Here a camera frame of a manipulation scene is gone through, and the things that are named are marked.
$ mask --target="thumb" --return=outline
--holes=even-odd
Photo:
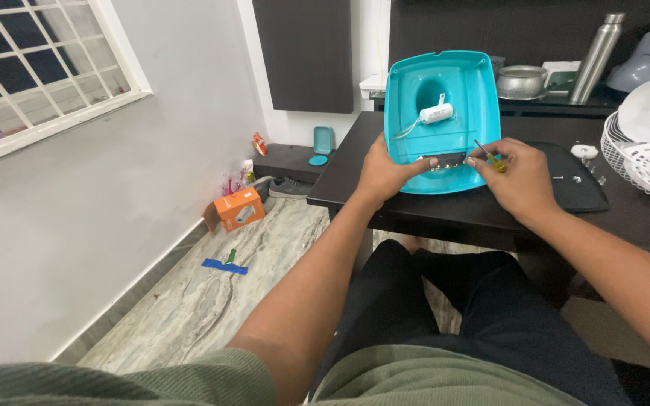
[[[468,158],[466,163],[472,166],[475,171],[483,177],[485,183],[488,183],[489,185],[491,184],[491,181],[493,181],[495,177],[498,176],[498,172],[496,172],[495,169],[493,169],[493,167],[488,164],[487,161],[483,161],[482,159],[478,158]]]
[[[408,165],[404,165],[404,167],[405,173],[408,175],[408,179],[410,179],[413,176],[420,175],[421,173],[429,171],[436,165],[438,165],[438,158],[431,158],[418,160]]]

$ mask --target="window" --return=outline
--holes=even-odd
[[[111,0],[0,0],[0,157],[149,94]]]

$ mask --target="wire fan grille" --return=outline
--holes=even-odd
[[[650,144],[634,142],[624,135],[618,126],[618,112],[606,120],[601,151],[614,171],[650,194]]]

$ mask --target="black pants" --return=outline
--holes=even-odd
[[[421,276],[463,315],[459,335],[439,332]],[[350,281],[310,396],[342,358],[381,344],[443,348],[528,374],[593,406],[630,404],[608,360],[591,353],[501,251],[410,255],[397,241],[380,244]]]

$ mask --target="hand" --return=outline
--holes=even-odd
[[[438,159],[415,161],[409,165],[399,165],[390,158],[383,133],[378,135],[363,162],[360,181],[354,197],[363,198],[374,205],[383,206],[385,200],[395,196],[413,176],[420,175],[438,164]]]
[[[529,216],[561,210],[553,198],[543,152],[511,138],[483,145],[483,148],[494,155],[501,154],[508,170],[505,173],[496,172],[490,162],[484,161],[487,158],[480,148],[470,152],[471,158],[466,163],[483,177],[498,203],[513,217],[525,224]]]

